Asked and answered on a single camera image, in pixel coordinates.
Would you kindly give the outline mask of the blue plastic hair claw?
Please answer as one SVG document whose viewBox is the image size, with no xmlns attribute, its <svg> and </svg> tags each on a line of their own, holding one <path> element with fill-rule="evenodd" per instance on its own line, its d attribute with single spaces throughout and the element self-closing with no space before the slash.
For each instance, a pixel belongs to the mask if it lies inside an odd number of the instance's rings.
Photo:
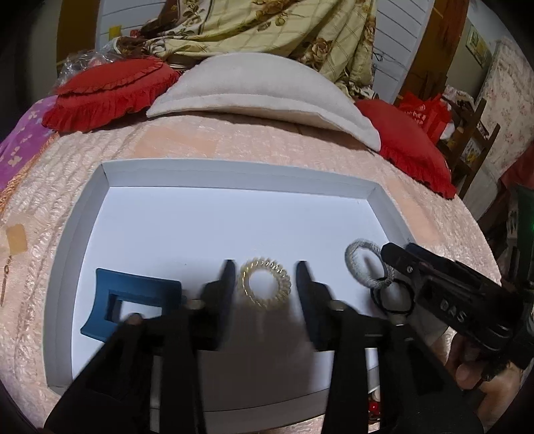
<svg viewBox="0 0 534 434">
<path fill-rule="evenodd" d="M 95 299 L 80 333 L 106 342 L 118 327 L 124 302 L 159 307 L 162 314 L 168 314 L 178 309 L 182 300 L 182 285 L 177 280 L 97 268 Z"/>
</svg>

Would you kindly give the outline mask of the wooden chair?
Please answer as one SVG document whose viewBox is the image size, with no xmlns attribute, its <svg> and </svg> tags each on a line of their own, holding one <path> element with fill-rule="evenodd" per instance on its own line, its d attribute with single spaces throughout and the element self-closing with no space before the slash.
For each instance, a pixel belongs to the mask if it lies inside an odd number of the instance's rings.
<svg viewBox="0 0 534 434">
<path fill-rule="evenodd" d="M 448 164 L 457 195 L 463 199 L 492 150 L 501 125 L 497 123 L 491 131 L 483 125 L 482 114 L 487 106 L 485 98 L 479 101 L 477 107 L 467 100 L 454 102 L 445 96 L 441 100 L 451 108 L 455 129 L 447 140 L 438 140 L 437 148 Z"/>
</svg>

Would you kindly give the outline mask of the red ruffled cushion right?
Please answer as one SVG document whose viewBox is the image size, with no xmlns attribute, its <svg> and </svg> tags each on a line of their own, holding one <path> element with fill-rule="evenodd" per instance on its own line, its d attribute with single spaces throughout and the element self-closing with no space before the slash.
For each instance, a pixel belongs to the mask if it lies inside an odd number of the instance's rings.
<svg viewBox="0 0 534 434">
<path fill-rule="evenodd" d="M 356 107 L 379 132 L 381 157 L 432 192 L 454 199 L 456 189 L 444 156 L 413 119 L 381 99 L 363 99 Z"/>
</svg>

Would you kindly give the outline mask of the red ruffled cushion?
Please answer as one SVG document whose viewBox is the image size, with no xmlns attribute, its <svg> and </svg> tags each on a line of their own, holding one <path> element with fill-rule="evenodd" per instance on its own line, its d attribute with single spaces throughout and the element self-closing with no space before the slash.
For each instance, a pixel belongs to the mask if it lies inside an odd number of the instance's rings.
<svg viewBox="0 0 534 434">
<path fill-rule="evenodd" d="M 456 189 L 444 156 L 413 119 L 381 99 L 363 99 L 356 107 L 379 132 L 381 157 L 432 192 L 454 199 Z"/>
<path fill-rule="evenodd" d="M 138 113 L 173 86 L 180 74 L 162 60 L 119 60 L 82 71 L 58 88 L 42 125 L 59 133 L 88 132 Z"/>
</svg>

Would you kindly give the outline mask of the red shopping bag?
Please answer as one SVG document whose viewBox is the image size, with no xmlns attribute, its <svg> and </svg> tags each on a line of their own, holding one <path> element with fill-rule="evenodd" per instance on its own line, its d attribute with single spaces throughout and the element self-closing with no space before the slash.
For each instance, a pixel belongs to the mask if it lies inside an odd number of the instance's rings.
<svg viewBox="0 0 534 434">
<path fill-rule="evenodd" d="M 448 104 L 442 100 L 441 94 L 421 100 L 408 91 L 397 107 L 413 119 L 434 144 L 441 139 L 442 133 L 452 121 Z"/>
</svg>

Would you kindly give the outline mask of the white shallow cardboard tray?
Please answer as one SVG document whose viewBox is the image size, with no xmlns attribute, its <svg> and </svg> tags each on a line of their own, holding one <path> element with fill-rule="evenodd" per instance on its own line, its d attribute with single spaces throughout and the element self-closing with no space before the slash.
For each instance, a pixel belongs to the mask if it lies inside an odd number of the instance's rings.
<svg viewBox="0 0 534 434">
<path fill-rule="evenodd" d="M 84 336 L 106 268 L 179 281 L 190 298 L 228 259 L 274 259 L 289 274 L 304 260 L 332 295 L 377 315 L 347 271 L 353 240 L 404 245 L 405 219 L 377 183 L 308 169 L 194 159 L 105 162 L 75 201 L 52 262 L 42 353 L 48 387 L 63 392 L 99 349 Z M 225 346 L 204 353 L 211 433 L 258 431 L 325 411 L 333 356 L 316 352 L 299 298 L 258 312 L 241 296 Z"/>
</svg>

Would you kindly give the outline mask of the small yellow tag pendant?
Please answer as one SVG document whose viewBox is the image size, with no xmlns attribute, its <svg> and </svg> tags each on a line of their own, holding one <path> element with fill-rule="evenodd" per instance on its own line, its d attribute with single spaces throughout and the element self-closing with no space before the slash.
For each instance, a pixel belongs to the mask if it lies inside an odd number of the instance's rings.
<svg viewBox="0 0 534 434">
<path fill-rule="evenodd" d="M 5 235 L 8 246 L 8 256 L 4 265 L 3 280 L 1 286 L 1 305 L 5 304 L 5 292 L 7 286 L 7 280 L 10 273 L 10 267 L 14 256 L 27 251 L 27 237 L 24 225 L 21 223 L 8 226 L 5 229 Z"/>
</svg>

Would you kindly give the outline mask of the pink quilted bedspread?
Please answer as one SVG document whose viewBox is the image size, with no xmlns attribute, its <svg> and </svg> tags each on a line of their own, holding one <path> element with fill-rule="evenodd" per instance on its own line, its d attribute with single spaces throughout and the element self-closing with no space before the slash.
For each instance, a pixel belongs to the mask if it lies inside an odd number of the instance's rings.
<svg viewBox="0 0 534 434">
<path fill-rule="evenodd" d="M 96 167 L 130 158 L 212 158 L 299 166 L 379 183 L 426 249 L 501 277 L 477 222 L 459 199 L 445 200 L 353 138 L 328 130 L 234 115 L 180 115 L 93 133 L 52 135 L 1 194 L 1 225 L 24 227 L 25 250 L 1 249 L 1 380 L 41 426 L 58 400 L 42 360 L 44 300 L 60 236 Z"/>
</svg>

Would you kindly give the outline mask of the beige pillow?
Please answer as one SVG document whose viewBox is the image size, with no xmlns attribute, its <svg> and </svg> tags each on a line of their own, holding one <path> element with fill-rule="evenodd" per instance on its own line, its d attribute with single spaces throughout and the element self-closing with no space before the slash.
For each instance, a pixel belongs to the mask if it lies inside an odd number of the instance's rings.
<svg viewBox="0 0 534 434">
<path fill-rule="evenodd" d="M 147 116 L 216 111 L 344 132 L 371 150 L 379 132 L 334 83 L 296 60 L 257 52 L 210 57 L 157 97 Z"/>
</svg>

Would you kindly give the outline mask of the floral yellow blanket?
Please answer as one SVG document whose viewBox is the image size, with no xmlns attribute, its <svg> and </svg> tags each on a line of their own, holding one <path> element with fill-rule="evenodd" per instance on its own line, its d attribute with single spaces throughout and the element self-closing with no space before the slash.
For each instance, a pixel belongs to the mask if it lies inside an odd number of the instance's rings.
<svg viewBox="0 0 534 434">
<path fill-rule="evenodd" d="M 125 58 L 152 55 L 176 70 L 231 52 L 300 62 L 349 97 L 374 82 L 376 3 L 356 0 L 168 1 L 134 36 L 114 39 Z"/>
</svg>

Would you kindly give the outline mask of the purple patterned sheet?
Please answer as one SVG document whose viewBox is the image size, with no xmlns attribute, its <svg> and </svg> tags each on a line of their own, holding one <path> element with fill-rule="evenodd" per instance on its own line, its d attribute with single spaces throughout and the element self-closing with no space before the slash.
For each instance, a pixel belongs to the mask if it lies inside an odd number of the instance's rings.
<svg viewBox="0 0 534 434">
<path fill-rule="evenodd" d="M 56 96 L 41 98 L 19 119 L 11 133 L 1 143 L 0 187 L 7 188 L 23 168 L 39 154 L 58 133 L 42 125 L 43 116 L 52 109 Z"/>
</svg>

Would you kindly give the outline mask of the red ruffled cushion left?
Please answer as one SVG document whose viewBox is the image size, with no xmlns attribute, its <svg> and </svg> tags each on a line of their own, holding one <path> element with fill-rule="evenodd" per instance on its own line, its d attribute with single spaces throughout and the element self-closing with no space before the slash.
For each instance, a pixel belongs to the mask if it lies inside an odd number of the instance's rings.
<svg viewBox="0 0 534 434">
<path fill-rule="evenodd" d="M 42 125 L 59 133 L 88 132 L 138 113 L 173 86 L 180 74 L 162 60 L 119 60 L 82 71 L 58 88 Z"/>
</svg>

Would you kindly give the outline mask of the clear plastic bag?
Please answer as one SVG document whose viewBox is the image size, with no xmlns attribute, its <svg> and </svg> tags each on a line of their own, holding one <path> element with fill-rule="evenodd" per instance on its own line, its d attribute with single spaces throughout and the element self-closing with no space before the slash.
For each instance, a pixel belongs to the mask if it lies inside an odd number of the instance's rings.
<svg viewBox="0 0 534 434">
<path fill-rule="evenodd" d="M 85 70 L 122 60 L 123 57 L 115 50 L 114 43 L 115 40 L 112 40 L 100 50 L 78 51 L 61 60 L 58 64 L 58 77 L 52 86 L 52 92 L 55 93 L 58 88 Z"/>
</svg>

